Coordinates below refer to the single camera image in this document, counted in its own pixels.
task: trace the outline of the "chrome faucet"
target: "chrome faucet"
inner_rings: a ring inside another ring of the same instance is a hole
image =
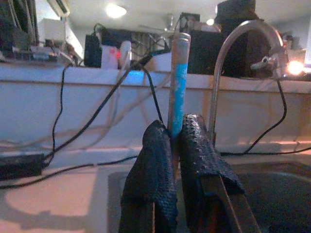
[[[216,124],[216,113],[217,113],[217,97],[220,83],[220,76],[224,64],[225,57],[231,48],[232,44],[236,39],[250,30],[256,30],[265,35],[267,38],[271,49],[269,51],[268,58],[264,58],[261,62],[261,65],[254,65],[253,67],[263,67],[269,65],[272,69],[273,76],[272,79],[280,80],[287,77],[286,66],[288,63],[288,56],[286,50],[283,46],[283,41],[279,33],[269,24],[263,22],[262,20],[251,20],[245,21],[240,26],[238,26],[233,32],[227,37],[223,43],[222,48],[220,49],[215,70],[214,70],[214,86],[212,90],[212,99],[209,115],[209,126],[208,126],[208,135],[210,141],[215,144],[216,134],[215,134],[215,124]]]

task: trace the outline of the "power adapter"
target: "power adapter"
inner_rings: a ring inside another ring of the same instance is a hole
[[[39,176],[46,167],[44,154],[0,157],[0,181]]]

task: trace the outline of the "bright light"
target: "bright light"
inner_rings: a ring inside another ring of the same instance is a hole
[[[206,21],[207,25],[213,26],[214,25],[214,19],[210,18],[208,21]]]
[[[126,14],[126,10],[115,4],[109,4],[106,6],[106,13],[111,18],[120,18]]]
[[[292,75],[299,75],[303,71],[303,63],[291,61],[287,65],[287,70]]]

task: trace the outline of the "metal rod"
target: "metal rod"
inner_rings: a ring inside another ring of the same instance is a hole
[[[190,51],[190,35],[177,33],[172,44],[171,91],[168,129],[171,134],[174,173],[178,169],[177,137],[182,129],[186,77]]]
[[[246,21],[242,23],[239,27],[237,27],[235,30],[233,30],[233,32],[227,37],[227,39],[223,43],[222,48],[220,49],[214,70],[214,85],[212,90],[209,125],[208,125],[209,139],[213,144],[215,144],[215,124],[217,114],[218,90],[224,60],[229,49],[231,48],[232,44],[236,41],[236,39],[243,33],[246,33],[250,30],[256,30],[263,33],[271,46],[271,51],[278,51],[279,48],[283,47],[283,42],[278,32],[272,26],[261,20]]]

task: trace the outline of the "air conditioner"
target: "air conditioner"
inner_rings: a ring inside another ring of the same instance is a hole
[[[67,17],[70,14],[66,0],[48,0],[48,3],[59,17]]]

